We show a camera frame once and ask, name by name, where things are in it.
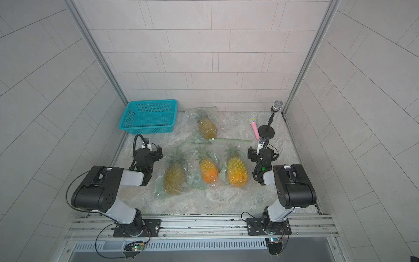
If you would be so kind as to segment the pineapple yellow orange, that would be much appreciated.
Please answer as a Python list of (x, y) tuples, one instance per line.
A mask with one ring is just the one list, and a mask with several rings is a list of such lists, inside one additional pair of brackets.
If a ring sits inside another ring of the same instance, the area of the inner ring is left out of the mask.
[(200, 173), (207, 184), (215, 183), (219, 178), (219, 169), (216, 160), (205, 147), (198, 147), (197, 161), (199, 162)]

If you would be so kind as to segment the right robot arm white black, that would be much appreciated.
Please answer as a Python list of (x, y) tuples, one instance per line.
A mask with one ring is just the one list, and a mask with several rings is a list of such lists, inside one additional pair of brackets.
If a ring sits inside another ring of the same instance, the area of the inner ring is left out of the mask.
[(261, 217), (247, 218), (250, 236), (291, 235), (288, 216), (296, 208), (316, 203), (315, 189), (300, 164), (272, 165), (278, 158), (270, 148), (248, 149), (248, 159), (256, 163), (254, 180), (262, 186), (275, 186), (277, 199), (264, 208)]

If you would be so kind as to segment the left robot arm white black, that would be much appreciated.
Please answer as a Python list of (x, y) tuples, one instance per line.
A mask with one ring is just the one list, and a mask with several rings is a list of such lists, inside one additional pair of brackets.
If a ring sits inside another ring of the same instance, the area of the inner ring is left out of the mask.
[(137, 237), (153, 231), (143, 221), (141, 211), (128, 206), (118, 198), (122, 187), (145, 187), (152, 178), (154, 163), (163, 158), (160, 146), (150, 146), (133, 153), (129, 169), (94, 166), (87, 172), (71, 197), (70, 206), (81, 211), (96, 212), (116, 223), (114, 237)]

